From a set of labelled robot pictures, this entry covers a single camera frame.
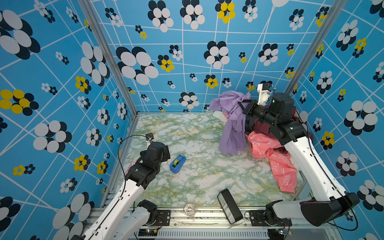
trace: blue patterned wall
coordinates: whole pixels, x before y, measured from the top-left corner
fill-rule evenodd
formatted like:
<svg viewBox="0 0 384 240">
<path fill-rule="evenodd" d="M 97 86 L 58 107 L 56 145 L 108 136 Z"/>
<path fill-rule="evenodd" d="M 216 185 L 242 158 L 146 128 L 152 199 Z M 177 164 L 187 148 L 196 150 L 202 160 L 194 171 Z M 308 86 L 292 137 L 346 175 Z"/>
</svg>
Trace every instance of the blue patterned wall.
<svg viewBox="0 0 384 240">
<path fill-rule="evenodd" d="M 92 3 L 139 111 L 202 112 L 262 81 L 284 91 L 333 0 Z"/>
<path fill-rule="evenodd" d="M 355 192 L 359 228 L 344 239 L 383 239 L 384 1 L 349 0 L 294 90 L 328 169 Z M 336 223 L 354 228 L 352 213 Z"/>
<path fill-rule="evenodd" d="M 70 239 L 132 116 L 77 1 L 0 10 L 0 239 Z"/>
</svg>

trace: vent grille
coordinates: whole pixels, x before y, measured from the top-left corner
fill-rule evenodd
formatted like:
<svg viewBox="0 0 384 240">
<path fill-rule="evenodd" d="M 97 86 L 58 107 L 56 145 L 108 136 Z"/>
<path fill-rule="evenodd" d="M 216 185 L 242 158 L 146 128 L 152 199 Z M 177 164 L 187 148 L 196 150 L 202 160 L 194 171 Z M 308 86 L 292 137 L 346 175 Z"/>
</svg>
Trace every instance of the vent grille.
<svg viewBox="0 0 384 240">
<path fill-rule="evenodd" d="M 156 237 L 146 239 L 269 239 L 266 229 L 161 229 Z"/>
</svg>

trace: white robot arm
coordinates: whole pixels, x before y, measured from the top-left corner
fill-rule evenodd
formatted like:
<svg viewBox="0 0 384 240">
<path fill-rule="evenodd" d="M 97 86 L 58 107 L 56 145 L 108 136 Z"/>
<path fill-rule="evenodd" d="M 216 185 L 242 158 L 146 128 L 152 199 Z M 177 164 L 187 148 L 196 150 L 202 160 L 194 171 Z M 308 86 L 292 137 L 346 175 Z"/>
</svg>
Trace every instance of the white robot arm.
<svg viewBox="0 0 384 240">
<path fill-rule="evenodd" d="M 308 132 L 300 122 L 292 120 L 294 100 L 285 93 L 275 93 L 265 107 L 271 91 L 270 83 L 259 84 L 259 102 L 251 100 L 243 109 L 245 115 L 270 126 L 270 132 L 293 156 L 311 186 L 314 198 L 304 201 L 275 201 L 266 205 L 266 221 L 274 225 L 280 218 L 306 219 L 320 226 L 342 216 L 359 203 L 356 193 L 347 193 L 335 179 L 314 149 Z"/>
<path fill-rule="evenodd" d="M 133 214 L 121 222 L 130 206 L 160 172 L 160 163 L 170 159 L 168 146 L 160 142 L 151 142 L 140 155 L 101 216 L 83 235 L 74 236 L 71 240 L 127 240 L 139 227 L 155 221 L 157 205 L 144 200 L 137 205 Z"/>
</svg>

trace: marble floor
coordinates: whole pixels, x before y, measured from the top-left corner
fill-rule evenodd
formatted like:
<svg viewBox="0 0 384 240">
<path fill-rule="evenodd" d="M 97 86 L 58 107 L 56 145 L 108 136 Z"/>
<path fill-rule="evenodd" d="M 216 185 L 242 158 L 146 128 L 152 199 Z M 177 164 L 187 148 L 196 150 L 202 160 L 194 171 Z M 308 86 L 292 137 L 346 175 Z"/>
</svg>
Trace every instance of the marble floor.
<svg viewBox="0 0 384 240">
<path fill-rule="evenodd" d="M 238 206 L 261 206 L 283 199 L 291 193 L 281 192 L 272 176 L 269 161 L 252 158 L 249 147 L 232 156 L 218 150 L 225 123 L 208 113 L 140 114 L 135 134 L 152 132 L 156 141 L 168 145 L 171 159 L 162 163 L 160 173 L 141 195 L 159 207 L 220 206 L 219 191 L 228 188 Z M 133 159 L 146 149 L 143 137 L 133 137 L 124 163 L 127 169 Z M 179 155 L 187 160 L 178 174 L 169 170 Z M 303 182 L 298 175 L 298 186 Z"/>
</svg>

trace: black rectangular box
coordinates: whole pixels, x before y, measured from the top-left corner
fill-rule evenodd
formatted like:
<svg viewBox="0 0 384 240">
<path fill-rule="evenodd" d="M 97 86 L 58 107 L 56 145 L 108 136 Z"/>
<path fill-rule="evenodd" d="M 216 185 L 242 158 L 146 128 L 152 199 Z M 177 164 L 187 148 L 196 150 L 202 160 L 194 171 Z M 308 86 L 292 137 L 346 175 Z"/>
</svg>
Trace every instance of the black rectangular box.
<svg viewBox="0 0 384 240">
<path fill-rule="evenodd" d="M 240 212 L 239 207 L 228 189 L 222 190 L 217 195 L 217 198 L 224 210 L 225 216 L 231 224 L 243 219 L 243 214 Z"/>
</svg>

